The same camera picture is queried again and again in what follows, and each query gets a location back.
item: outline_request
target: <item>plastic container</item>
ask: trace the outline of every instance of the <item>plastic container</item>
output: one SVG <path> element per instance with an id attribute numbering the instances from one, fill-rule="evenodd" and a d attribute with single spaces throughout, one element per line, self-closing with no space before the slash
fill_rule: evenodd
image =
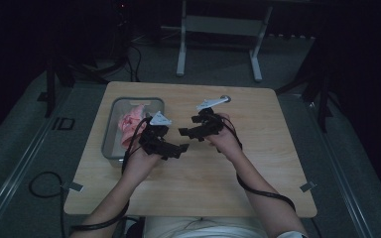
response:
<path id="1" fill-rule="evenodd" d="M 144 114 L 154 116 L 158 111 L 164 113 L 164 101 L 158 97 L 120 97 L 113 101 L 101 153 L 113 167 L 122 167 L 126 149 L 120 145 L 122 130 L 118 122 L 133 108 L 144 104 Z"/>

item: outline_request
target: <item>white metal frame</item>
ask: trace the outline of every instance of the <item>white metal frame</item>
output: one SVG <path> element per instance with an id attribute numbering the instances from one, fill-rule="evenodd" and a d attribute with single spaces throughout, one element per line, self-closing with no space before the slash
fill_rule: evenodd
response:
<path id="1" fill-rule="evenodd" d="M 185 75 L 187 57 L 187 32 L 204 32 L 256 37 L 255 47 L 249 51 L 255 81 L 262 80 L 258 54 L 271 16 L 272 7 L 268 7 L 264 19 L 242 20 L 187 15 L 187 0 L 182 1 L 181 48 L 179 49 L 177 76 Z"/>

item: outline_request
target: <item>person's left hand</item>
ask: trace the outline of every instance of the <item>person's left hand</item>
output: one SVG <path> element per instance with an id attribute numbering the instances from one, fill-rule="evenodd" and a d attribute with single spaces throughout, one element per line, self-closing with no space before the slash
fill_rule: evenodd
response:
<path id="1" fill-rule="evenodd" d="M 137 145 L 138 143 L 133 146 L 131 152 L 135 151 L 138 147 Z M 122 177 L 129 179 L 133 184 L 138 186 L 139 183 L 147 178 L 161 157 L 162 156 L 157 154 L 148 155 L 144 149 L 139 148 L 130 156 Z"/>

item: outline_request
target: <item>sleeve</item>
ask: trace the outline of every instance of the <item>sleeve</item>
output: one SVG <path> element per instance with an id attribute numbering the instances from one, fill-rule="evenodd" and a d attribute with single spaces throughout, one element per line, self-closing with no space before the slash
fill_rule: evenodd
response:
<path id="1" fill-rule="evenodd" d="M 279 235 L 277 238 L 308 238 L 308 237 L 298 231 L 289 231 Z"/>

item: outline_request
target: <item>dark background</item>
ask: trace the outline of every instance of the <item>dark background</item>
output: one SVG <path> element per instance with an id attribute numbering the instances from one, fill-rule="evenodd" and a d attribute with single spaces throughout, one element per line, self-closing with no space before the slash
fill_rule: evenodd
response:
<path id="1" fill-rule="evenodd" d="M 210 13 L 257 18 L 253 2 L 223 3 Z M 119 3 L 128 8 L 114 9 Z M 302 69 L 329 70 L 331 91 L 381 179 L 381 1 L 311 3 L 275 3 L 267 32 L 316 38 Z M 203 10 L 203 1 L 190 7 Z M 181 2 L 174 0 L 0 1 L 0 124 L 49 57 L 93 64 L 125 19 L 157 41 L 160 25 L 179 26 L 180 16 Z"/>

